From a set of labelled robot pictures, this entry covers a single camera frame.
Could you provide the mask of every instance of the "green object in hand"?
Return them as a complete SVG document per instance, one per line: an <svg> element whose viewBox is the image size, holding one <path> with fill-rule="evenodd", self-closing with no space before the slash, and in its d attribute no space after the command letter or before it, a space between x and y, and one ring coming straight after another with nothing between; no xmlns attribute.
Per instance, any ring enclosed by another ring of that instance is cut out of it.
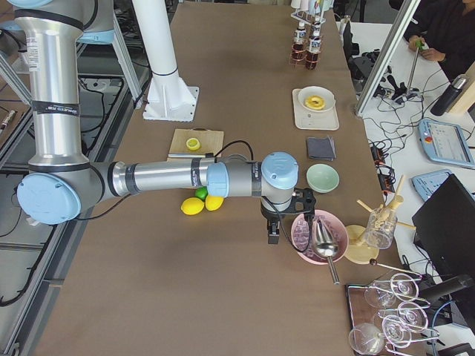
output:
<svg viewBox="0 0 475 356"><path fill-rule="evenodd" d="M420 39L416 41L416 47L418 47L419 50L424 50L424 45Z"/></svg>
<svg viewBox="0 0 475 356"><path fill-rule="evenodd" d="M200 198L202 201L205 201L206 196L208 195L208 189L206 189L206 187L200 187L194 192L194 195L196 198Z"/></svg>

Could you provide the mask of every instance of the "bowl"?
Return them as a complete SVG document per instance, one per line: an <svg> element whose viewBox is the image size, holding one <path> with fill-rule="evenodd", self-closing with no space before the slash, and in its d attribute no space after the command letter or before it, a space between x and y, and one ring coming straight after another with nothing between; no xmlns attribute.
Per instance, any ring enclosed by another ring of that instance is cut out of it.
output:
<svg viewBox="0 0 475 356"><path fill-rule="evenodd" d="M329 165L313 165L307 171L307 182L314 191L328 193L340 183L340 176Z"/></svg>
<svg viewBox="0 0 475 356"><path fill-rule="evenodd" d="M338 244L338 252L334 256L333 261L340 260L348 248L348 233L343 223L335 215L329 213L325 210L315 210L314 223L317 218L320 218L327 229L332 234L336 243ZM315 228L312 228L312 235L316 234ZM309 236L309 226L303 214L299 214L292 223L292 243L299 250L303 250L307 246ZM326 265L328 264L326 258L318 256L310 246L305 250L305 252L298 252L298 255L302 257L307 262L313 263L314 265Z"/></svg>
<svg viewBox="0 0 475 356"><path fill-rule="evenodd" d="M305 99L309 96L318 95L325 100L325 106L321 110L315 110L305 106ZM325 113L332 110L335 107L335 96L331 91L322 87L305 87L298 92L297 100L305 109L312 111L314 113Z"/></svg>

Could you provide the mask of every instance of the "person's hand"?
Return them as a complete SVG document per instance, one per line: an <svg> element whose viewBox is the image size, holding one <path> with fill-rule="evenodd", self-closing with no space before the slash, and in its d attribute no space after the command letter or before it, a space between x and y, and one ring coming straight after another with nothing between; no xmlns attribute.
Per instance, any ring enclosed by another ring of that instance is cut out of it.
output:
<svg viewBox="0 0 475 356"><path fill-rule="evenodd" d="M409 49L416 52L418 41L420 41L422 44L425 43L424 37L420 37L420 36L417 36L417 35L411 36L409 38Z"/></svg>
<svg viewBox="0 0 475 356"><path fill-rule="evenodd" d="M439 52L435 48L429 48L428 50L423 50L421 55L426 58L428 61L438 61L442 62L445 59L445 53Z"/></svg>

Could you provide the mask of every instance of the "pink bowl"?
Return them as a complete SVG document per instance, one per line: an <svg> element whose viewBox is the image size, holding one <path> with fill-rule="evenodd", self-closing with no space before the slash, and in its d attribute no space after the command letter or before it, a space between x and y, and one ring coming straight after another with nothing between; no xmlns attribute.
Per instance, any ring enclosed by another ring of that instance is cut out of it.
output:
<svg viewBox="0 0 475 356"><path fill-rule="evenodd" d="M333 235L333 238L338 243L338 253L333 258L334 261L340 260L345 251L348 248L348 233L346 228L344 227L343 223L333 214L329 213L328 211L324 210L315 210L315 218L314 223L317 218L320 217L325 226L330 230L330 233ZM312 235L315 236L316 230L315 226L312 227ZM292 223L292 243L297 247L299 250L302 250L307 246L309 239L309 226L307 221L304 219L304 215L298 215L294 222ZM326 265L327 259L321 258L318 256L312 248L309 247L305 250L304 253L298 253L300 257L302 257L307 262L313 263L315 265Z"/></svg>

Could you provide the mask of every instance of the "blue cable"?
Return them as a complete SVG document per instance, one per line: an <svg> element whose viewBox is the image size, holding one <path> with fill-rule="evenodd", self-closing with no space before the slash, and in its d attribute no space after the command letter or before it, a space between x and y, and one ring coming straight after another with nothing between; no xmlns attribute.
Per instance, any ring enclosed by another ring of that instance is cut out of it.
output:
<svg viewBox="0 0 475 356"><path fill-rule="evenodd" d="M452 303L454 303L454 301L449 300L448 302L445 302L444 304L442 304L442 306L440 308L437 309L436 313L433 315L432 326L431 326L432 329L436 326L436 319L439 316L440 311L443 310L443 308L445 308L446 306L448 306L449 304L452 304ZM436 339L432 339L430 341L430 343L432 344L433 356L437 356L439 353L436 350Z"/></svg>

